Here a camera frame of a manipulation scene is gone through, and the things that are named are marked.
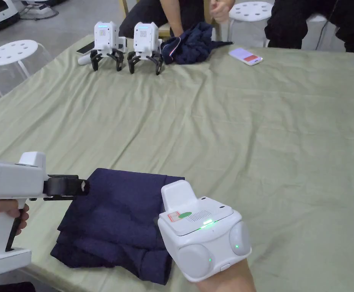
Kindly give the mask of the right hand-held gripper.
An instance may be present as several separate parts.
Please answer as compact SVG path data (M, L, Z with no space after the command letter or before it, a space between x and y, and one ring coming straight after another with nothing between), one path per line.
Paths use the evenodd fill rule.
M186 180L161 189L164 212L158 227L178 268L190 282L200 282L252 253L241 214L209 197L196 197Z

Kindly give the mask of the person's right hand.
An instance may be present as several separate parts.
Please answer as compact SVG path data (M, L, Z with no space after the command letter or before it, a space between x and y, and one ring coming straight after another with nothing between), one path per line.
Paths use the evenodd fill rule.
M256 291L247 259L244 259L230 266L228 269L195 284L201 292Z

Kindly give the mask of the person's left hand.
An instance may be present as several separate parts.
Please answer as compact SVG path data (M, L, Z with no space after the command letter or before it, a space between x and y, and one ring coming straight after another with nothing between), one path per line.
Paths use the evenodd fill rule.
M27 226L27 220L29 218L29 206L27 204L24 205L23 211L24 213L20 215L17 200L0 200L0 213L7 213L7 215L9 215L10 217L19 217L21 219L16 235L19 235L22 230Z

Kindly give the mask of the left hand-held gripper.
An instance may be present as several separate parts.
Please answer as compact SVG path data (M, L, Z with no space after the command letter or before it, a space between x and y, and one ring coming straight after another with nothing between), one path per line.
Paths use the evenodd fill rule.
M67 201L89 192L90 182L78 175L47 175L43 152L25 152L18 163L0 162L0 200L16 200L21 214L27 199ZM13 247L20 222L20 218L0 213L0 273L31 263L29 249Z

